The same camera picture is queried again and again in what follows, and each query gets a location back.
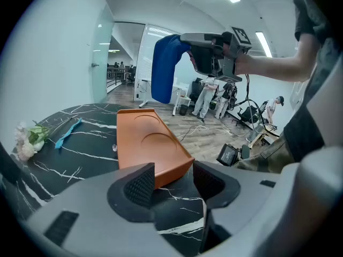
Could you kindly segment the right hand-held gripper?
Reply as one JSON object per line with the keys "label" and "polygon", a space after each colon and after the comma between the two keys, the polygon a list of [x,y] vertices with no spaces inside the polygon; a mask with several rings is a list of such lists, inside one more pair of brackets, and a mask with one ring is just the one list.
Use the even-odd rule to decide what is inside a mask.
{"label": "right hand-held gripper", "polygon": [[[206,48],[206,41],[211,42],[211,48]],[[241,82],[242,78],[235,74],[236,60],[230,60],[222,53],[223,43],[239,48],[239,54],[246,54],[252,47],[246,32],[237,27],[231,27],[230,31],[222,34],[214,33],[184,33],[180,41],[191,46],[191,57],[195,61],[195,69],[202,74],[213,74],[216,79],[224,82]]]}

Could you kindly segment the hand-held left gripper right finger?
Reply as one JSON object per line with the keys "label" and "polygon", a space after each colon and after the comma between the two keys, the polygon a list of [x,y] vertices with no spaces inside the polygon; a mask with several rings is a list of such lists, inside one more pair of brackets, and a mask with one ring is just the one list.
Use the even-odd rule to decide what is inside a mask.
{"label": "hand-held left gripper right finger", "polygon": [[193,163],[193,183],[208,208],[224,208],[241,191],[237,179],[200,161]]}

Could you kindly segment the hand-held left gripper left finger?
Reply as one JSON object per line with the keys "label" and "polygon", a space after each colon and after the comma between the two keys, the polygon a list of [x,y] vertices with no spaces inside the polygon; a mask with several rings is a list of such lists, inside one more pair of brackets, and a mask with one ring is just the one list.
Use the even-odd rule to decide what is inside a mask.
{"label": "hand-held left gripper left finger", "polygon": [[111,184],[107,201],[117,215],[129,222],[153,222],[150,206],[154,189],[155,164],[141,164]]}

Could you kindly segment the person's right hand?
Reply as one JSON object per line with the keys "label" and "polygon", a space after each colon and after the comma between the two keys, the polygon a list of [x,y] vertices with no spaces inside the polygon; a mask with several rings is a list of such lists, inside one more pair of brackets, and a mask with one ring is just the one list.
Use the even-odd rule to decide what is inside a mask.
{"label": "person's right hand", "polygon": [[231,46],[229,44],[223,43],[222,53],[225,57],[228,57],[230,60],[234,61],[238,56],[239,48],[236,45]]}

